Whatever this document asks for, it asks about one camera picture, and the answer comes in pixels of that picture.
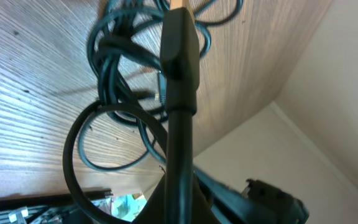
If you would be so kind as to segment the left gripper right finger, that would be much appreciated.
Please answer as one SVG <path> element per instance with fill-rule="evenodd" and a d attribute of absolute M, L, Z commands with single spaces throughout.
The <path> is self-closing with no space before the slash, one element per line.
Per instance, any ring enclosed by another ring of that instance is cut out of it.
<path fill-rule="evenodd" d="M 220 224 L 202 193 L 198 179 L 193 177 L 192 224 Z"/>

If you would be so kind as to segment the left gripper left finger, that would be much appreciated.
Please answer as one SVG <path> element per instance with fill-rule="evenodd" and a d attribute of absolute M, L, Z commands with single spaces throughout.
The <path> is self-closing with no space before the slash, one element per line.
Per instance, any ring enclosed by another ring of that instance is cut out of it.
<path fill-rule="evenodd" d="M 165 179 L 166 175 L 163 175 L 132 224 L 166 224 Z"/>

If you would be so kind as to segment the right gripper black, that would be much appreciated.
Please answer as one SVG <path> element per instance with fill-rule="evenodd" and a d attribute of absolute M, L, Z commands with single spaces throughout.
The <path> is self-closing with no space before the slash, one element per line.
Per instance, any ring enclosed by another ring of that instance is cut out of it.
<path fill-rule="evenodd" d="M 247 179 L 240 193 L 197 167 L 195 174 L 221 223 L 305 224 L 310 216 L 301 200 L 261 180 Z"/>

